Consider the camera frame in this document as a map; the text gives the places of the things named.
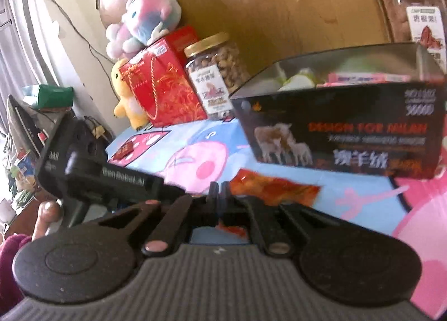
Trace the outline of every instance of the red gift box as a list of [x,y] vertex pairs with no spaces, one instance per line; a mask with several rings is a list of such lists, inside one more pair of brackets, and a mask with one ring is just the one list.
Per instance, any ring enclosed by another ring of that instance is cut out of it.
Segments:
[[154,127],[206,119],[184,66],[185,47],[198,41],[191,26],[164,36],[119,71]]

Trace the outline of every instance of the human hand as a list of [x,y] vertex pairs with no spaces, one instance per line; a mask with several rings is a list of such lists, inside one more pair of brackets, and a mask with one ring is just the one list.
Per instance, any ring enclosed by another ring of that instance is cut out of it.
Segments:
[[56,223],[62,217],[62,209],[55,201],[45,201],[39,206],[36,225],[31,241],[42,238],[51,223]]

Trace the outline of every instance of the maroon sleeve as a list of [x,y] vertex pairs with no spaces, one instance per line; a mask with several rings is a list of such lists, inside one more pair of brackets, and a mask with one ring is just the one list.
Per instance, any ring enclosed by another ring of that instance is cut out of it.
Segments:
[[13,260],[19,249],[30,241],[30,236],[12,235],[0,247],[0,315],[4,315],[23,299],[14,280]]

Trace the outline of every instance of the plastic jar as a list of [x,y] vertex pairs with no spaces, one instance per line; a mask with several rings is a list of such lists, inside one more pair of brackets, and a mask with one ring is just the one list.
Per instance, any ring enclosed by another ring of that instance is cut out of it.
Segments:
[[393,0],[390,18],[396,42],[419,42],[446,72],[445,0]]
[[250,76],[229,34],[220,32],[193,43],[185,48],[185,55],[186,71],[208,118],[220,120],[231,115],[229,95]]

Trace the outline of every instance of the gold jar lid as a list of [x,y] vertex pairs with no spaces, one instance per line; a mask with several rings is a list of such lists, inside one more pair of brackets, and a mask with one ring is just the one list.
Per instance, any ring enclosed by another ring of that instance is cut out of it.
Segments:
[[220,45],[221,43],[227,42],[230,39],[230,35],[227,32],[219,32],[214,36],[209,36],[201,41],[193,43],[185,48],[186,57],[191,57],[199,52],[205,51],[211,47]]

